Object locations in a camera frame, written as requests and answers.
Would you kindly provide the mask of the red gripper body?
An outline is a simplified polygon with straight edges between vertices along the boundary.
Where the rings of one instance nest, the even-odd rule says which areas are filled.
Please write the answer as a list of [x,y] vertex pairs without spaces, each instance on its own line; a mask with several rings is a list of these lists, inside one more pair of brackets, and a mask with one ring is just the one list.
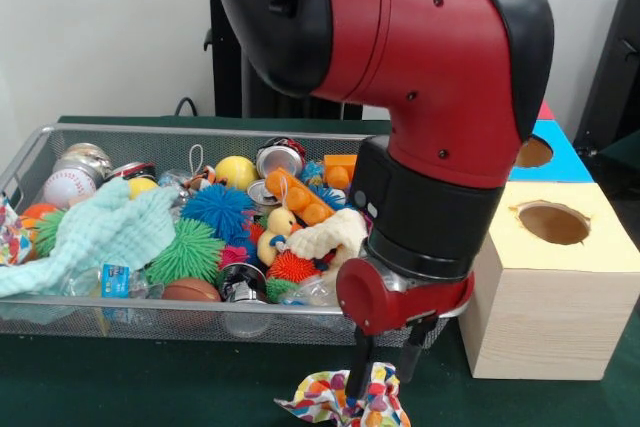
[[375,336],[465,310],[474,290],[474,276],[456,282],[404,277],[375,258],[347,260],[336,277],[343,313],[364,335]]

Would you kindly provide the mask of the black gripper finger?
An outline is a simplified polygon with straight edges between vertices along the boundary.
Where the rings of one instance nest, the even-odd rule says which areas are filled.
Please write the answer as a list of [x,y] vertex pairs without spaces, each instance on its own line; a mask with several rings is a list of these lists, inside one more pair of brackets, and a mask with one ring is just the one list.
[[354,337],[355,351],[345,393],[347,397],[362,397],[370,381],[375,338],[366,335],[361,329],[355,330]]
[[398,379],[410,382],[430,333],[437,327],[437,319],[420,319],[416,321],[404,342],[398,360]]

